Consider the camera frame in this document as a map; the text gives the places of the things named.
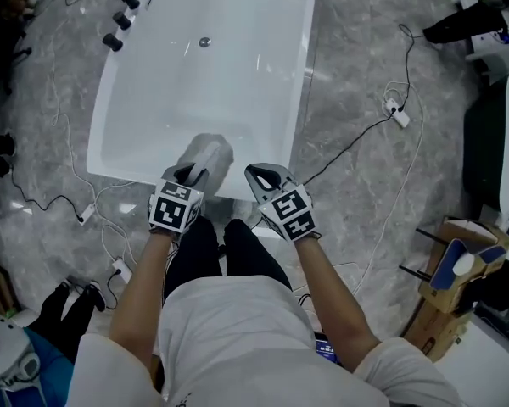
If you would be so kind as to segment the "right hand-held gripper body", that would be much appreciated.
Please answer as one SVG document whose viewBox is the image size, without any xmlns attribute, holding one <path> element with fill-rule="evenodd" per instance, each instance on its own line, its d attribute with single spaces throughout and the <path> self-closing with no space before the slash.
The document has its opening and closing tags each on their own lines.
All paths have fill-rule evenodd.
<svg viewBox="0 0 509 407">
<path fill-rule="evenodd" d="M 287 242 L 298 241 L 316 230 L 313 205 L 302 184 L 279 193 L 258 209 L 264 222 Z"/>
</svg>

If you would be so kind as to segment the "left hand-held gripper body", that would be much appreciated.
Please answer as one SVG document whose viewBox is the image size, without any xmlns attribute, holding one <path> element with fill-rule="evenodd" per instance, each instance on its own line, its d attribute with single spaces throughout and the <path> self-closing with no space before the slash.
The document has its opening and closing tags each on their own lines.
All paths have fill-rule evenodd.
<svg viewBox="0 0 509 407">
<path fill-rule="evenodd" d="M 168 180 L 160 180 L 149 198 L 148 222 L 183 233 L 199 216 L 204 193 Z"/>
</svg>

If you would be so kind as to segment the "white fluffy cleaning cloth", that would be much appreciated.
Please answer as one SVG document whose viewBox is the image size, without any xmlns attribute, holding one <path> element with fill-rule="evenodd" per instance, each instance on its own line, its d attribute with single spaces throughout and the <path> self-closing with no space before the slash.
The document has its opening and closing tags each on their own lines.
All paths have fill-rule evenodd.
<svg viewBox="0 0 509 407">
<path fill-rule="evenodd" d="M 233 162 L 231 144 L 223 135 L 209 133 L 200 133 L 195 136 L 177 160 L 178 164 L 193 163 L 187 184 L 194 183 L 203 169 L 209 171 L 210 178 L 204 192 L 209 198 L 213 198 L 219 191 Z"/>
</svg>

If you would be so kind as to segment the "white bathtub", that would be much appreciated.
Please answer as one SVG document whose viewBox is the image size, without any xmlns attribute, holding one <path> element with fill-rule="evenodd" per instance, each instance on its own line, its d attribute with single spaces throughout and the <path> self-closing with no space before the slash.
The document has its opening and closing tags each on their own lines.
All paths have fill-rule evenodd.
<svg viewBox="0 0 509 407">
<path fill-rule="evenodd" d="M 105 62 L 88 172 L 153 184 L 195 136 L 219 134 L 234 162 L 217 194 L 252 200 L 246 166 L 291 158 L 315 0 L 139 1 Z"/>
</svg>

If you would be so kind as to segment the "person's left forearm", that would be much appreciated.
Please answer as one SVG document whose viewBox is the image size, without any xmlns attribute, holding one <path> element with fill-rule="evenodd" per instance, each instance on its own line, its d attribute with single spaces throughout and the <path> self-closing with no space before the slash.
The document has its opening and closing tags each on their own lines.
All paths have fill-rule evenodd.
<svg viewBox="0 0 509 407">
<path fill-rule="evenodd" d="M 157 336 L 163 282 L 174 236 L 152 233 L 141 259 L 121 294 L 109 329 L 109 339 L 143 364 L 150 365 Z"/>
</svg>

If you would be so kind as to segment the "person's right forearm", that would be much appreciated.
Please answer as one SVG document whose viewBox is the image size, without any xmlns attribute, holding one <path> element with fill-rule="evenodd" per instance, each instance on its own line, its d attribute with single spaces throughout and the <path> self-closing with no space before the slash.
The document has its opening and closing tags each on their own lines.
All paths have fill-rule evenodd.
<svg viewBox="0 0 509 407">
<path fill-rule="evenodd" d="M 314 237 L 294 243 L 311 300 L 342 366 L 354 372 L 380 344 L 366 316 Z"/>
</svg>

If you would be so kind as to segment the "person's black trousers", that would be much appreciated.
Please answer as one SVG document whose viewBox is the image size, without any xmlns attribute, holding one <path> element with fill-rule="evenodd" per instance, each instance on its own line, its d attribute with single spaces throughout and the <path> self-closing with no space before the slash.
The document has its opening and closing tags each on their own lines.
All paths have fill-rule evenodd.
<svg viewBox="0 0 509 407">
<path fill-rule="evenodd" d="M 226 225 L 224 246 L 228 276 L 267 276 L 291 287 L 284 270 L 242 220 L 233 219 Z M 199 216 L 182 235 L 178 253 L 165 275 L 163 298 L 187 282 L 221 276 L 215 228 Z"/>
</svg>

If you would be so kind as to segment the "white power strip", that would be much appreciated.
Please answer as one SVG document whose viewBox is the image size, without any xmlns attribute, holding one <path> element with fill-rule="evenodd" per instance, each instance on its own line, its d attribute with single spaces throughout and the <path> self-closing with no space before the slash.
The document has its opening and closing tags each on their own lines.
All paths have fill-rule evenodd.
<svg viewBox="0 0 509 407">
<path fill-rule="evenodd" d="M 132 271 L 122 258 L 117 258 L 112 263 L 112 267 L 117 275 L 127 284 L 131 280 Z"/>
<path fill-rule="evenodd" d="M 77 217 L 77 220 L 80 225 L 84 226 L 88 220 L 94 215 L 95 213 L 95 204 L 90 203 L 83 212 Z"/>
<path fill-rule="evenodd" d="M 404 111 L 404 107 L 400 106 L 393 98 L 388 98 L 383 101 L 383 106 L 389 113 L 389 116 L 394 119 L 398 125 L 405 129 L 410 123 L 410 117 Z"/>
</svg>

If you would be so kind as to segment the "person's white shirt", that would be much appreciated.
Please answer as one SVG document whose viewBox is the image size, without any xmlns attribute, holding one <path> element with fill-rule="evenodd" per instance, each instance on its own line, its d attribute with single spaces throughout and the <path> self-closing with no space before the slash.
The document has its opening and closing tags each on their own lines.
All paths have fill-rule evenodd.
<svg viewBox="0 0 509 407">
<path fill-rule="evenodd" d="M 159 321 L 165 386 L 98 334 L 81 340 L 67 407 L 461 407 L 417 348 L 379 344 L 355 371 L 316 352 L 305 311 L 266 276 L 201 278 L 176 289 Z"/>
</svg>

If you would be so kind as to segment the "black device blue screen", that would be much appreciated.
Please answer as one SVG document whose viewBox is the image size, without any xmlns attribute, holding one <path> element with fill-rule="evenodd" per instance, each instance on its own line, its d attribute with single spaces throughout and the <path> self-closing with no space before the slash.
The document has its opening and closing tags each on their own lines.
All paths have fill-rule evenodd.
<svg viewBox="0 0 509 407">
<path fill-rule="evenodd" d="M 323 358 L 338 365 L 339 360 L 332 344 L 329 342 L 327 335 L 323 332 L 314 332 L 316 340 L 316 352 Z"/>
</svg>

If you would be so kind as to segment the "black antenna router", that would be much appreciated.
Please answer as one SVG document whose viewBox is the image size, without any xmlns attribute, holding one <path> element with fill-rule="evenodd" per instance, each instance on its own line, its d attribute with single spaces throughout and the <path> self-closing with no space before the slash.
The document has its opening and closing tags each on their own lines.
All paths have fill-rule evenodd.
<svg viewBox="0 0 509 407">
<path fill-rule="evenodd" d="M 433 234 L 431 234 L 431 233 L 429 233 L 427 231 L 424 231 L 421 228 L 417 228 L 416 232 L 418 232 L 419 234 L 429 238 L 430 240 L 432 240 L 435 243 L 443 245 L 445 248 L 447 248 L 448 245 L 449 245 L 448 241 L 445 241 L 444 239 L 441 239 L 440 237 L 437 237 L 437 236 L 435 236 L 435 235 L 433 235 Z M 421 270 L 412 270 L 410 268 L 405 267 L 404 265 L 399 265 L 399 269 L 404 271 L 405 273 L 411 275 L 411 276 L 414 276 L 415 278 L 419 279 L 422 282 L 430 283 L 432 281 L 432 278 L 433 278 L 432 275 L 429 275 L 428 273 L 426 273 L 424 271 L 421 271 Z"/>
</svg>

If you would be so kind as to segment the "blue white padded case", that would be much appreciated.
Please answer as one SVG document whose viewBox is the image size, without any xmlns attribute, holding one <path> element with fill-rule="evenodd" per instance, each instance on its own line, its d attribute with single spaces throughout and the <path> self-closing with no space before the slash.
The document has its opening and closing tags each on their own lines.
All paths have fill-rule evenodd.
<svg viewBox="0 0 509 407">
<path fill-rule="evenodd" d="M 456 282 L 462 284 L 472 276 L 482 274 L 505 255 L 506 249 L 497 243 L 453 238 L 446 246 L 429 285 L 435 290 L 450 290 Z"/>
</svg>

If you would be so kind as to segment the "brown cardboard box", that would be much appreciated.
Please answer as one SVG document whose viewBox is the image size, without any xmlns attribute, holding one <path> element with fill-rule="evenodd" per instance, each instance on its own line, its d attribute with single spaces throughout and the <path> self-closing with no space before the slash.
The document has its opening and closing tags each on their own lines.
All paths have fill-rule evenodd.
<svg viewBox="0 0 509 407">
<path fill-rule="evenodd" d="M 439 226 L 436 236 L 449 243 L 453 238 L 471 238 L 482 242 L 497 243 L 506 249 L 506 254 L 509 249 L 509 236 L 507 236 L 507 234 L 497 227 L 471 220 L 447 217 Z M 433 243 L 426 273 L 432 275 L 435 272 L 445 249 L 443 245 Z M 472 276 L 467 282 L 462 284 L 456 282 L 453 287 L 447 291 L 435 290 L 430 287 L 429 283 L 421 282 L 419 293 L 422 298 L 438 310 L 444 313 L 455 312 L 459 308 L 459 303 L 463 293 L 466 291 L 467 285 L 497 272 L 503 266 L 505 260 L 506 255 L 498 259 L 489 268 L 486 268 L 482 274 Z"/>
<path fill-rule="evenodd" d="M 422 299 L 401 336 L 435 363 L 465 333 L 472 315 L 444 313 Z"/>
</svg>

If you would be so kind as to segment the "white drawer cabinet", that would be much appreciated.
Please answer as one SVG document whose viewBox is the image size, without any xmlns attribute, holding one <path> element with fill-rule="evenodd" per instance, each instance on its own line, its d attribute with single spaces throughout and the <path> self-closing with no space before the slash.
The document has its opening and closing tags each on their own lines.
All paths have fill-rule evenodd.
<svg viewBox="0 0 509 407">
<path fill-rule="evenodd" d="M 491 76 L 509 73 L 509 43 L 503 42 L 496 32 L 471 36 L 472 51 L 466 56 L 470 63 L 483 62 L 485 74 Z"/>
</svg>

